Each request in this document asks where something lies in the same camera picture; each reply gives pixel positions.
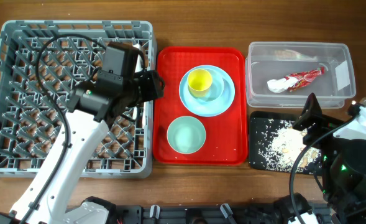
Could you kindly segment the white napkin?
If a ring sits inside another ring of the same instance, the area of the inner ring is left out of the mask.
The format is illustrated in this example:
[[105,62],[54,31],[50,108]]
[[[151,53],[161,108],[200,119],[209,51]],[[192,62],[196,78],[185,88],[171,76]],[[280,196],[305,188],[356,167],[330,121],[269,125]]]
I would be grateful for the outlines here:
[[297,78],[281,78],[281,79],[272,79],[267,82],[268,89],[274,93],[281,93],[289,89],[298,82]]

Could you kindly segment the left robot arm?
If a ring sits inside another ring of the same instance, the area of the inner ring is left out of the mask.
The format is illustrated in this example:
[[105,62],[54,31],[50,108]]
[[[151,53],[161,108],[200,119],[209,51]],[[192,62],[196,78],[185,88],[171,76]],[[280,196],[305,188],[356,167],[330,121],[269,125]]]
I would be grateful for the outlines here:
[[163,96],[165,82],[155,70],[141,69],[141,50],[112,42],[105,48],[97,80],[70,93],[62,127],[39,172],[0,223],[113,223],[116,206],[96,197],[68,211],[70,197],[88,160],[127,108]]

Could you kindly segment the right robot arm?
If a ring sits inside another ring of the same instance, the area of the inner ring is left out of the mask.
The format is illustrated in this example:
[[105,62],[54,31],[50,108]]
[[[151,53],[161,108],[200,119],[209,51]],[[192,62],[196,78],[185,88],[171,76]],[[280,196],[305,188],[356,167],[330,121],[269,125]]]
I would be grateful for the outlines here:
[[353,101],[347,111],[350,119],[341,121],[323,114],[316,95],[310,94],[293,129],[307,133],[304,149],[290,172],[289,191],[292,217],[289,223],[318,222],[310,211],[298,209],[294,191],[295,174],[303,156],[313,148],[321,151],[321,175],[317,181],[323,198],[335,213],[334,223],[366,223],[366,98]]

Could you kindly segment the light blue plate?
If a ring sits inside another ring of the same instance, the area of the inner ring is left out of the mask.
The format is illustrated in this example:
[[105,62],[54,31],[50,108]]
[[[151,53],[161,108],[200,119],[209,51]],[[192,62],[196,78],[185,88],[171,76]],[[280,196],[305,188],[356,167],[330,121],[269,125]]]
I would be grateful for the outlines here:
[[216,67],[214,65],[200,65],[192,68],[183,76],[179,85],[180,100],[190,112],[202,117],[217,116],[225,112],[234,101],[235,86],[232,78],[224,70],[224,91],[222,95],[214,101],[204,102],[197,100],[188,89],[188,74],[197,68]]

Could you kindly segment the yellow plastic cup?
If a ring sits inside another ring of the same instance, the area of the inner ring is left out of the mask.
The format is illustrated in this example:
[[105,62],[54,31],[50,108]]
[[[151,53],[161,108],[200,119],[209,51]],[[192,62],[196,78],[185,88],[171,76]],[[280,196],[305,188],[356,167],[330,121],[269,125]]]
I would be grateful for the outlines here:
[[209,71],[198,68],[188,74],[187,81],[190,93],[194,97],[202,98],[208,93],[213,83],[213,78]]

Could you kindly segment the green bowl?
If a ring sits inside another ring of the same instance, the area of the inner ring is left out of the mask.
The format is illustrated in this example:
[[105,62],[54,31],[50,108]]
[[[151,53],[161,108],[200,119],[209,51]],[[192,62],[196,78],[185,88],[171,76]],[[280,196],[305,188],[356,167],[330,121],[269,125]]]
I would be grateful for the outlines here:
[[205,144],[206,129],[199,119],[180,116],[170,123],[167,129],[167,141],[177,153],[193,154]]

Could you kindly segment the red snack wrapper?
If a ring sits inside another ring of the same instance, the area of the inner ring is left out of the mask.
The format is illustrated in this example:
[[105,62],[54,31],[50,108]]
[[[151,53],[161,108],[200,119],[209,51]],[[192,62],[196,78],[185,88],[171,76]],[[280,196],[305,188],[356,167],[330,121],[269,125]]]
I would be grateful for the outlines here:
[[292,92],[300,88],[304,88],[312,83],[318,76],[325,74],[325,67],[321,66],[317,69],[307,72],[291,73],[284,77],[285,80],[292,78],[296,79],[296,82],[288,87],[288,91]]

